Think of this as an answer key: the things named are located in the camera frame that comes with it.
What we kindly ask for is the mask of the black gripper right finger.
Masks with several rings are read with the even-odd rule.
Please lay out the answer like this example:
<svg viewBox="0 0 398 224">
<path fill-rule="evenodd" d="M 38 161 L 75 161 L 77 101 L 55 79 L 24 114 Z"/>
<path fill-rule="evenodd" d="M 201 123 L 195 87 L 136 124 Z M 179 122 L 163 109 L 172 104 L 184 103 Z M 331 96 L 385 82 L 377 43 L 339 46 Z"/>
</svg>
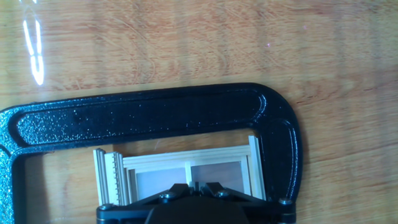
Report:
<svg viewBox="0 0 398 224">
<path fill-rule="evenodd" d="M 295 224 L 295 202 L 289 198 L 267 201 L 223 187 L 219 182 L 195 182 L 195 195 L 231 202 L 243 210 L 250 222 Z"/>
</svg>

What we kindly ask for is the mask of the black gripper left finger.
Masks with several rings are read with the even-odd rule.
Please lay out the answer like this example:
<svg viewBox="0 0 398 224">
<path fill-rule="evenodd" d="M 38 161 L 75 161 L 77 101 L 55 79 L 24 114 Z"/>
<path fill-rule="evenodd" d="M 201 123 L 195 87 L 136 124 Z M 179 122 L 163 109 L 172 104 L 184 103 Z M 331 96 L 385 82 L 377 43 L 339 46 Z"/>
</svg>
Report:
<svg viewBox="0 0 398 224">
<path fill-rule="evenodd" d="M 188 184 L 173 184 L 163 192 L 130 203 L 129 205 L 115 205 L 106 203 L 96 209 L 97 224 L 127 224 L 145 223 L 150 212 L 158 205 L 173 202 L 193 195 L 194 188 Z"/>
</svg>

